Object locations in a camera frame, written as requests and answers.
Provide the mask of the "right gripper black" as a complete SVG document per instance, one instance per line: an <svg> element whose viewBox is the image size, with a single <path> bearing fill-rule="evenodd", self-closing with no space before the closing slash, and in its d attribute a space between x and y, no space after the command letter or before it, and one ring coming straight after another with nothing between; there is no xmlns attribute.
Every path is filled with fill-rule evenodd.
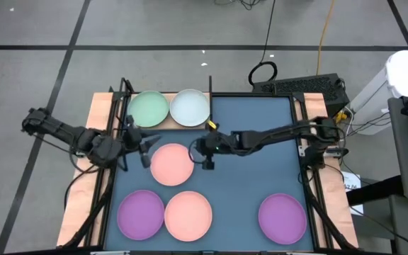
<svg viewBox="0 0 408 255"><path fill-rule="evenodd" d="M215 135L218 134L219 124L217 125L217 129L214 130L209 126L209 134L203 137L200 137L196 140L196 151L205 157L202 167L205 170L214 170L215 163L212 159L214 148L215 148Z"/></svg>

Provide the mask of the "pink round plate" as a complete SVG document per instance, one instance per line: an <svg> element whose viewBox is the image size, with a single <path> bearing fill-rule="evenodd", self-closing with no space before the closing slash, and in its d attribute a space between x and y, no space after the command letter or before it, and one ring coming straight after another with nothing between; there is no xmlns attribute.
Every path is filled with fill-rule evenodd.
<svg viewBox="0 0 408 255"><path fill-rule="evenodd" d="M154 179L164 186L178 186L192 175L194 163L188 148L182 144L169 143L161 146L152 156L150 171Z"/></svg>
<svg viewBox="0 0 408 255"><path fill-rule="evenodd" d="M168 202L164 223L169 234L177 240L194 242L210 229L212 213L212 207L205 196L195 191L183 191Z"/></svg>

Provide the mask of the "mint green round plate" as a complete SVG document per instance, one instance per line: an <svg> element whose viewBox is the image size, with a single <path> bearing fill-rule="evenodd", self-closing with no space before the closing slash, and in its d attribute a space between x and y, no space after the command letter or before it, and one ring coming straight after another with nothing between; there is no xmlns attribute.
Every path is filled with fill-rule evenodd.
<svg viewBox="0 0 408 255"><path fill-rule="evenodd" d="M169 113L169 102L158 91L143 91L133 94L127 106L135 124L141 128L151 128L160 124Z"/></svg>

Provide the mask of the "white round plate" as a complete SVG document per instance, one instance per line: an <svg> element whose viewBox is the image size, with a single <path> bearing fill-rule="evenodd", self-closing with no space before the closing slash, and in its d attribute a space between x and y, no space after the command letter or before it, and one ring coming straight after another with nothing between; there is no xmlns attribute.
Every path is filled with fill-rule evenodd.
<svg viewBox="0 0 408 255"><path fill-rule="evenodd" d="M170 102L171 117L184 127L197 127L210 117L210 100L201 91L185 89Z"/></svg>

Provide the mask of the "purple round plate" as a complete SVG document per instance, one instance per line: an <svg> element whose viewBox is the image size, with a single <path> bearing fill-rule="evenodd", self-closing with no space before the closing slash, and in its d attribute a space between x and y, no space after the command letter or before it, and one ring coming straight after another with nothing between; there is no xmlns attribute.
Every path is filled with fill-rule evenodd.
<svg viewBox="0 0 408 255"><path fill-rule="evenodd" d="M164 204L153 191L136 190L118 208L117 223L129 239L142 241L153 237L164 222Z"/></svg>
<svg viewBox="0 0 408 255"><path fill-rule="evenodd" d="M289 245L298 242L307 229L307 215L291 195L274 193L261 203L258 211L261 231L273 242Z"/></svg>

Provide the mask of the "wooden table side board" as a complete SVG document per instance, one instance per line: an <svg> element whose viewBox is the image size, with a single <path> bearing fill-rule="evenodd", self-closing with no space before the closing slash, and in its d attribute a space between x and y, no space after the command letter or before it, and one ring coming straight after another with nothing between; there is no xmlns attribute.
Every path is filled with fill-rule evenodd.
<svg viewBox="0 0 408 255"><path fill-rule="evenodd" d="M327 110L324 97L320 93L294 93L295 112L298 120L315 117L326 117ZM321 191L325 210L331 221L336 225L346 240L358 247L356 231L346 197L346 190L339 162L334 157L324 158L324 168L320 169L318 176L310 184L313 193Z"/></svg>
<svg viewBox="0 0 408 255"><path fill-rule="evenodd" d="M92 98L86 126L98 130L107 130L108 122L113 120L111 110L120 112L120 107L113 94L110 92L95 93ZM74 172L76 181L72 184L67 198L62 225L57 240L58 246L65 245L72 239L85 219L90 215L92 207L104 193L108 183L110 171L108 169L99 173L82 175L79 171Z"/></svg>

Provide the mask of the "black computer case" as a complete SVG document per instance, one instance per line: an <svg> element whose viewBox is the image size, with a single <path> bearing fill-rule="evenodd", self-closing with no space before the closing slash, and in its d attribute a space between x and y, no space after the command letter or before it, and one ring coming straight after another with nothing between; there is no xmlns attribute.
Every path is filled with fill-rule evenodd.
<svg viewBox="0 0 408 255"><path fill-rule="evenodd" d="M265 94L298 94L316 93L324 97L327 114L334 117L349 102L345 81L336 73L317 76L305 76L292 79L281 79L254 83L254 93Z"/></svg>

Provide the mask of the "white paper label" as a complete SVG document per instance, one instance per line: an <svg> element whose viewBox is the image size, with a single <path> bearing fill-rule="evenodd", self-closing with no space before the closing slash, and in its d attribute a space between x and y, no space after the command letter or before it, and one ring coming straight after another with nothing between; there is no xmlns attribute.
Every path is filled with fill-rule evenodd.
<svg viewBox="0 0 408 255"><path fill-rule="evenodd" d="M349 192L361 187L361 180L358 174L352 174L342 171L344 176L345 191ZM351 214L361 216L363 213L363 205L351 205Z"/></svg>

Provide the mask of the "black cart bar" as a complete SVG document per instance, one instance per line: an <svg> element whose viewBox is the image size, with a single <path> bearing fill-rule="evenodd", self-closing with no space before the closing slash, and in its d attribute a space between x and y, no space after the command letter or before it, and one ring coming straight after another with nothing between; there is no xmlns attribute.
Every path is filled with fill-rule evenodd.
<svg viewBox="0 0 408 255"><path fill-rule="evenodd" d="M402 177L400 175L368 184L367 186L346 193L350 206L384 199L391 195L404 195Z"/></svg>

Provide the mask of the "white bin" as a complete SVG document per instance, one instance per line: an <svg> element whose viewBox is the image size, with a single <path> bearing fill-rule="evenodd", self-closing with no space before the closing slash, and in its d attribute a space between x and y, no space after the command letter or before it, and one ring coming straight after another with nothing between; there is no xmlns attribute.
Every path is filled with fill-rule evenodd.
<svg viewBox="0 0 408 255"><path fill-rule="evenodd" d="M383 68L350 102L352 135L374 135L390 126L387 101L408 97L408 50L389 56Z"/></svg>

